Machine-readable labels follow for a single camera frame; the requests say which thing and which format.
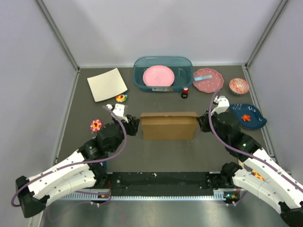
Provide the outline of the brown cardboard box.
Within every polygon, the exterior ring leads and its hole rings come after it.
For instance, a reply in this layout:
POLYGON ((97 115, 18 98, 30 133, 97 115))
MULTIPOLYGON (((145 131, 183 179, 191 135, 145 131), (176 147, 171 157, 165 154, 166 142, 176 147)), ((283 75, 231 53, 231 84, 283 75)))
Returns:
POLYGON ((192 140, 197 129, 196 112, 142 113, 145 140, 192 140))

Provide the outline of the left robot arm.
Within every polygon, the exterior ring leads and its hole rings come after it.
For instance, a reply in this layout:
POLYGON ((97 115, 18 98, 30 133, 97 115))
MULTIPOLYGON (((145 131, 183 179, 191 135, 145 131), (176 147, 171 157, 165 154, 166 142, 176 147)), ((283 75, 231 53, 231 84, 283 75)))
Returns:
POLYGON ((110 153, 125 148, 125 138, 136 135, 139 123, 140 119, 129 114, 121 120, 113 119, 63 161, 35 176, 17 178, 15 198, 23 216, 31 218, 70 193, 105 186, 104 163, 110 153))

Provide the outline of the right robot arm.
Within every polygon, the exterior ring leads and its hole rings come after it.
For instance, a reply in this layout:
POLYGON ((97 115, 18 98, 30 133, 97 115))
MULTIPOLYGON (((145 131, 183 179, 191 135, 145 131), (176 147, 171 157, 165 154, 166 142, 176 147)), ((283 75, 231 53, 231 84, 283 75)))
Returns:
POLYGON ((243 133, 233 114, 206 112, 197 118, 200 130, 212 132, 235 158, 260 178, 236 163, 222 167, 221 182, 237 186, 271 206, 289 227, 303 225, 303 186, 280 167, 251 136, 243 133))

